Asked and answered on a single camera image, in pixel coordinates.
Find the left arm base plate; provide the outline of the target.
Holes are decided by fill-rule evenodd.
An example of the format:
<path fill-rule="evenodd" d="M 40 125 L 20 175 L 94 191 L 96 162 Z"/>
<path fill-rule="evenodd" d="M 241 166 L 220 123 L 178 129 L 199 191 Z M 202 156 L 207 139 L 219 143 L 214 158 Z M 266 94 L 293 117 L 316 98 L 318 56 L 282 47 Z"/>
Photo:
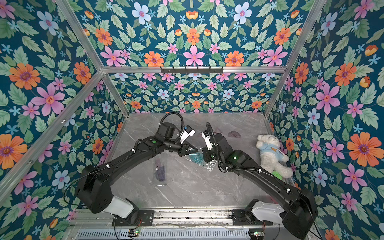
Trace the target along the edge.
<path fill-rule="evenodd" d="M 134 210 L 127 218 L 114 216 L 113 227 L 148 227 L 154 220 L 154 210 Z"/>

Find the teal ruler set pouch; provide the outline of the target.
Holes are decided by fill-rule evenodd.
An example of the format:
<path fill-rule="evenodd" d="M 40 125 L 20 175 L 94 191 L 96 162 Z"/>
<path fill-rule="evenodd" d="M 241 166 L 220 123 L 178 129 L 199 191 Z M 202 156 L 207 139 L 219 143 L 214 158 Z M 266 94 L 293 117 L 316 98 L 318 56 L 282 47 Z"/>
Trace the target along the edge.
<path fill-rule="evenodd" d="M 188 155 L 188 158 L 190 159 L 191 162 L 199 165 L 209 173 L 211 173 L 214 167 L 217 165 L 217 160 L 215 159 L 205 162 L 202 152 L 190 154 Z"/>

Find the white teddy bear blue shirt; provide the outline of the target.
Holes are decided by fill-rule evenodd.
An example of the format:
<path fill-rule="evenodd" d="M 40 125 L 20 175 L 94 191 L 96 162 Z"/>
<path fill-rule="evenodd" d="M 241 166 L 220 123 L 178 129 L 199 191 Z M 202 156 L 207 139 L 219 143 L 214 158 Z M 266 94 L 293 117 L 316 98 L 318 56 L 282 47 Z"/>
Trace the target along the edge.
<path fill-rule="evenodd" d="M 282 163 L 289 157 L 280 150 L 280 141 L 274 135 L 258 135 L 256 147 L 260 151 L 261 167 L 269 173 L 277 172 L 283 179 L 293 176 L 293 170 Z"/>

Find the black hook rail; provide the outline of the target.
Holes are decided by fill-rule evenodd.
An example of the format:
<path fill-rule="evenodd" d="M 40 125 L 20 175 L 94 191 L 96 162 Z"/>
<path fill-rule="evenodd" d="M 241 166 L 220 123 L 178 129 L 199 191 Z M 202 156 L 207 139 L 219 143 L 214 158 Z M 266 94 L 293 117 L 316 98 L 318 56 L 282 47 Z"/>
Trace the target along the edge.
<path fill-rule="evenodd" d="M 160 67 L 162 74 L 221 74 L 223 67 Z"/>

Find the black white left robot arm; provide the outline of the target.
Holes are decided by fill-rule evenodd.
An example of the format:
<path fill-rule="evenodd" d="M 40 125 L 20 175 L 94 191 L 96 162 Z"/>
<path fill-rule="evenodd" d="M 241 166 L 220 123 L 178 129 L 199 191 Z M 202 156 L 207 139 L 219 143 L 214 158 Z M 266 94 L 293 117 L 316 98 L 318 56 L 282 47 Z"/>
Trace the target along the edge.
<path fill-rule="evenodd" d="M 187 126 L 177 137 L 175 130 L 174 124 L 161 123 L 154 135 L 137 140 L 133 148 L 121 156 L 99 166 L 85 167 L 77 183 L 76 197 L 93 214 L 108 213 L 115 219 L 135 223 L 139 208 L 122 195 L 132 188 L 125 177 L 133 176 L 132 170 L 139 170 L 139 165 L 163 152 L 184 157 L 198 151 L 187 141 L 196 133 L 192 127 Z"/>

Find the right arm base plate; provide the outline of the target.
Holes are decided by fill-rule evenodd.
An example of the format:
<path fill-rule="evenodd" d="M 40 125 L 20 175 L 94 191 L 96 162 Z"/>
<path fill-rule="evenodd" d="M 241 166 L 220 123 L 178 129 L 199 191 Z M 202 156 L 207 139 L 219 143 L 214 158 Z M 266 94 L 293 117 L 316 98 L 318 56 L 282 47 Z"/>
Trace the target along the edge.
<path fill-rule="evenodd" d="M 254 217 L 250 212 L 245 210 L 233 209 L 227 216 L 228 219 L 232 220 L 234 226 L 272 226 L 273 222 L 260 221 Z"/>

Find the purple protractor ruler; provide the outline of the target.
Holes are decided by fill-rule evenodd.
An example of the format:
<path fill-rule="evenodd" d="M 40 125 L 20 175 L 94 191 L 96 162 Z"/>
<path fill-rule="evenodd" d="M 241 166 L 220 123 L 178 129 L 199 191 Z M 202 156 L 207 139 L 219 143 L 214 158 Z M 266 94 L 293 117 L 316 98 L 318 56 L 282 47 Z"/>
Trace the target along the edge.
<path fill-rule="evenodd" d="M 237 131 L 230 131 L 228 133 L 228 137 L 236 138 L 236 139 L 241 139 L 242 138 L 241 134 L 239 132 L 237 132 Z"/>

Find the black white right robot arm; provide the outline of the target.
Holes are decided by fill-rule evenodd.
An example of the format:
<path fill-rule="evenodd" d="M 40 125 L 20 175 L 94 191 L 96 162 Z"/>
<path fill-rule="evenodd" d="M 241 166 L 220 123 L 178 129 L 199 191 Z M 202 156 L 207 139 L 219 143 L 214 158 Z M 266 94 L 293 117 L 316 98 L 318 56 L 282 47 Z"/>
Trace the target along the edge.
<path fill-rule="evenodd" d="M 315 196 L 310 190 L 290 186 L 265 170 L 242 150 L 233 150 L 222 134 L 202 132 L 206 146 L 205 162 L 216 160 L 226 173 L 232 172 L 259 186 L 276 203 L 254 200 L 249 204 L 249 222 L 269 221 L 281 224 L 298 239 L 304 240 L 318 216 Z"/>

